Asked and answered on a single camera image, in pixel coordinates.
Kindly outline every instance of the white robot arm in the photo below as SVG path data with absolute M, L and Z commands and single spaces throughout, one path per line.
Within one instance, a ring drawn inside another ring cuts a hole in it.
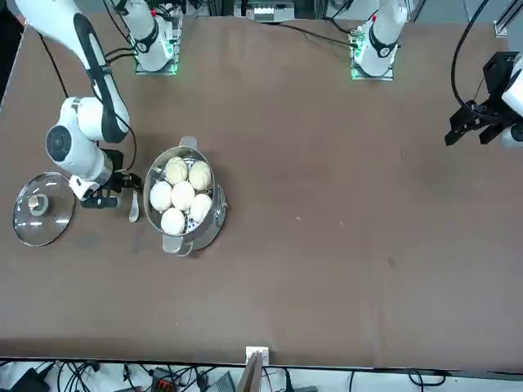
M 73 0 L 16 0 L 39 33 L 68 47 L 82 62 L 95 97 L 65 100 L 57 124 L 46 136 L 46 151 L 72 174 L 70 186 L 85 201 L 108 183 L 113 160 L 96 141 L 119 143 L 126 136 L 129 114 L 89 20 Z
M 523 147 L 523 56 L 499 51 L 483 67 L 489 97 L 478 104 L 469 100 L 450 118 L 445 143 L 453 145 L 467 132 L 481 129 L 480 143 L 501 136 L 505 147 Z
M 378 78 L 389 70 L 408 16 L 405 0 L 381 0 L 376 15 L 358 28 L 364 42 L 355 62 L 366 74 Z
M 501 143 L 505 147 L 523 147 L 523 55 L 519 53 L 514 59 L 514 67 L 505 92 L 503 101 L 518 114 L 515 124 L 507 127 L 501 134 Z
M 135 40 L 138 62 L 148 72 L 161 70 L 172 60 L 172 22 L 153 17 L 144 0 L 110 0 Z

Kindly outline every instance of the steamed bun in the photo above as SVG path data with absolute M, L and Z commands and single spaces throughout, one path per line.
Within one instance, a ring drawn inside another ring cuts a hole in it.
M 189 170 L 189 182 L 196 190 L 204 190 L 211 184 L 211 168 L 204 161 L 193 164 Z
M 171 201 L 174 207 L 186 211 L 194 199 L 194 188 L 188 181 L 182 181 L 172 187 Z
M 186 217 L 177 208 L 169 208 L 162 215 L 162 230 L 169 235 L 182 234 L 186 228 Z
M 187 180 L 189 169 L 183 158 L 175 157 L 168 160 L 165 166 L 165 176 L 171 185 Z
M 196 223 L 202 223 L 211 206 L 212 200 L 208 195 L 197 195 L 190 205 L 190 217 L 193 218 Z
M 171 206 L 172 188 L 166 181 L 154 184 L 150 190 L 149 201 L 152 208 L 158 212 L 164 212 Z

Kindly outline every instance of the table surface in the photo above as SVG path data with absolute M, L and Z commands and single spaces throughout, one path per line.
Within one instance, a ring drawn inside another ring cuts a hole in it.
M 107 51 L 123 45 L 106 16 L 92 23 Z M 352 82 L 344 47 L 193 23 L 176 77 L 113 67 L 136 174 L 193 135 L 227 193 L 226 225 L 191 258 L 164 253 L 143 210 L 129 223 L 130 194 L 116 211 L 77 207 L 50 246 L 18 241 L 13 203 L 56 170 L 43 141 L 64 99 L 27 31 L 0 114 L 0 353 L 241 363 L 266 345 L 280 364 L 521 369 L 523 154 L 443 139 L 463 26 L 408 24 L 396 80 Z M 50 48 L 70 93 L 90 96 L 74 55 Z M 464 97 L 504 48 L 491 26 L 472 30 Z

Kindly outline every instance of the black cable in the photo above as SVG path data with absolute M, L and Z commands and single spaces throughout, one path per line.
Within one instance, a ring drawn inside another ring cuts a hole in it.
M 109 57 L 109 56 L 113 55 L 114 53 L 118 53 L 119 51 L 134 51 L 134 49 L 131 47 L 119 47 L 118 49 L 114 49 L 112 51 L 108 51 L 107 53 L 105 53 L 105 57 Z
M 172 385 L 172 388 L 175 389 L 175 384 L 174 384 L 174 374 L 172 374 L 172 369 L 171 369 L 171 365 L 167 365 L 167 369 L 169 369 L 169 373 L 171 373 L 171 385 Z
M 378 11 L 379 11 L 379 8 L 375 12 L 370 14 L 370 16 L 369 16 L 369 18 L 367 20 L 370 20 L 370 18 L 372 18 L 374 15 L 376 15 L 378 13 Z
M 338 30 L 340 30 L 342 33 L 350 34 L 351 30 L 344 29 L 342 26 L 340 26 L 334 18 L 329 18 L 328 16 L 324 17 L 324 20 L 327 20 L 328 22 L 332 23 L 334 27 Z
M 357 45 L 355 43 L 349 43 L 349 42 L 345 42 L 345 41 L 339 41 L 339 40 L 334 39 L 334 38 L 325 37 L 324 35 L 313 33 L 312 31 L 302 29 L 301 27 L 292 26 L 290 24 L 278 24 L 278 26 L 286 27 L 288 29 L 296 30 L 296 31 L 299 31 L 301 33 L 309 34 L 309 35 L 311 35 L 313 37 L 324 39 L 325 41 L 336 43 L 338 45 L 343 45 L 345 47 L 357 47 Z
M 154 375 L 154 370 L 153 369 L 148 369 L 142 363 L 138 363 L 138 366 L 140 366 L 140 368 L 144 369 L 149 376 L 152 377 Z
M 270 382 L 270 376 L 269 376 L 269 373 L 267 373 L 266 367 L 263 368 L 263 372 L 265 373 L 265 375 L 267 377 L 267 382 L 269 383 L 270 392 L 273 392 L 273 390 L 272 390 L 272 383 Z
M 216 368 L 217 368 L 216 366 L 213 366 L 210 369 L 206 370 L 205 372 L 200 373 L 199 375 L 200 376 L 205 376 L 207 373 L 211 372 L 212 370 L 214 370 Z M 188 390 L 197 380 L 198 380 L 198 376 L 196 376 L 196 379 L 194 381 L 192 381 L 189 384 L 187 384 L 187 386 L 183 390 L 181 390 L 181 392 L 185 392 L 186 390 Z
M 84 392 L 91 392 L 91 390 L 89 390 L 89 388 L 87 388 L 87 385 L 85 384 L 85 382 L 83 382 L 83 379 L 82 379 L 82 375 L 87 370 L 87 368 L 89 368 L 89 365 L 84 363 L 83 365 L 80 366 L 80 368 L 78 368 L 78 367 L 76 367 L 76 364 L 73 363 L 73 367 L 76 370 L 76 374 L 77 374 L 76 385 L 78 385 L 78 380 L 80 380 L 80 384 L 82 384 L 82 388 L 83 388 Z
M 67 382 L 67 385 L 65 386 L 65 392 L 67 392 L 67 386 L 69 386 L 69 391 L 73 390 L 74 381 L 76 381 L 76 385 L 78 385 L 78 382 L 82 384 L 82 388 L 85 392 L 91 392 L 89 388 L 87 388 L 87 385 L 82 380 L 82 374 L 87 369 L 88 365 L 86 363 L 83 363 L 80 368 L 76 366 L 76 363 L 67 363 L 67 367 L 69 370 L 73 373 L 70 377 L 69 381 Z
M 412 377 L 413 374 L 418 376 L 419 381 L 416 381 L 413 379 L 413 377 Z M 418 386 L 420 388 L 421 392 L 423 392 L 423 390 L 425 389 L 426 386 L 442 386 L 447 381 L 447 375 L 443 373 L 443 374 L 441 374 L 441 380 L 439 380 L 438 382 L 425 382 L 423 380 L 422 374 L 416 369 L 410 369 L 408 376 L 409 376 L 410 382 L 412 382 L 414 385 Z
M 351 373 L 351 379 L 349 380 L 349 390 L 348 390 L 348 392 L 352 392 L 352 382 L 354 380 L 354 375 L 355 375 L 355 372 L 352 372 Z
M 62 79 L 62 76 L 60 75 L 60 71 L 58 70 L 58 66 L 56 65 L 55 58 L 52 56 L 51 51 L 49 50 L 49 47 L 47 46 L 46 40 L 43 38 L 43 36 L 38 33 L 38 36 L 40 37 L 40 41 L 42 41 L 43 48 L 46 50 L 47 55 L 49 56 L 49 60 L 52 62 L 52 66 L 55 69 L 56 76 L 58 77 L 58 80 L 60 81 L 60 85 L 62 86 L 62 90 L 64 91 L 65 98 L 69 98 L 69 93 L 67 92 L 67 89 L 65 88 L 64 80 Z
M 129 365 L 128 363 L 124 363 L 123 364 L 123 380 L 127 380 L 127 382 L 129 383 L 129 385 L 131 386 L 131 389 L 138 392 L 138 390 L 136 389 L 136 387 L 134 386 L 134 384 L 132 384 L 132 380 L 131 380 L 131 371 L 129 370 Z
M 456 46 L 456 50 L 454 52 L 454 56 L 452 58 L 452 67 L 450 69 L 450 83 L 452 85 L 452 92 L 454 94 L 454 97 L 459 102 L 459 104 L 462 106 L 462 108 L 464 108 L 474 117 L 478 117 L 482 120 L 492 123 L 493 121 L 498 120 L 497 116 L 493 117 L 493 116 L 489 116 L 487 114 L 482 114 L 482 113 L 475 111 L 465 101 L 463 101 L 461 96 L 459 96 L 458 88 L 456 88 L 456 64 L 458 63 L 459 51 L 461 50 L 461 47 L 463 46 L 463 43 L 465 42 L 465 38 L 467 38 L 468 33 L 471 31 L 472 26 L 476 22 L 476 19 L 478 18 L 480 13 L 483 11 L 483 9 L 485 8 L 485 6 L 487 5 L 488 2 L 489 2 L 489 0 L 483 0 L 483 2 L 481 2 L 480 6 L 477 8 L 476 12 L 474 13 L 474 16 L 471 18 L 470 22 L 468 22 L 468 25 L 465 28 L 465 31 L 463 31 L 461 38 L 459 39 L 458 45 Z
M 134 57 L 134 53 L 121 53 L 119 55 L 116 55 L 112 59 L 107 59 L 107 64 L 111 65 L 113 64 L 117 59 L 121 59 L 122 57 Z
M 481 79 L 481 82 L 477 87 L 476 94 L 474 94 L 474 98 L 472 98 L 472 100 L 476 100 L 477 95 L 480 93 L 481 85 L 483 84 L 484 81 L 485 81 L 485 76 Z
M 114 20 L 113 18 L 113 14 L 111 14 L 111 11 L 109 9 L 109 6 L 107 5 L 107 2 L 106 0 L 101 0 L 101 2 L 104 3 L 104 7 L 105 7 L 105 10 L 107 11 L 107 15 L 109 16 L 109 18 L 111 19 L 111 21 L 113 22 L 113 25 L 114 27 L 118 30 L 118 32 L 120 33 L 120 35 L 123 37 L 123 39 L 125 39 L 125 41 L 127 43 L 129 43 L 129 41 L 127 40 L 127 37 L 126 35 L 123 33 L 123 31 L 120 29 L 120 26 L 118 26 L 118 24 L 116 23 L 116 20 Z
M 41 368 L 43 365 L 45 365 L 47 362 L 49 361 L 46 361 L 46 362 L 42 362 L 40 363 L 34 370 L 37 372 L 39 368 Z
M 340 12 L 342 12 L 344 9 L 349 9 L 352 5 L 352 3 L 354 2 L 354 0 L 346 0 L 342 6 L 340 7 L 339 10 L 337 10 L 337 12 L 333 15 L 333 19 L 338 16 L 340 14 Z
M 58 375 L 56 376 L 56 388 L 58 389 L 58 392 L 62 392 L 60 388 L 60 377 L 62 375 L 62 370 L 64 370 L 65 363 L 62 363 L 62 366 L 60 366 L 60 369 L 58 369 Z

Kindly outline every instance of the pot handle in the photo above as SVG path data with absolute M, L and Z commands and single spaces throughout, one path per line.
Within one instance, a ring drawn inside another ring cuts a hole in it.
M 178 256 L 187 256 L 193 250 L 193 242 L 184 243 L 180 237 L 162 236 L 162 248 L 166 253 L 174 253 Z
M 198 141 L 193 136 L 183 136 L 180 140 L 179 146 L 198 150 Z

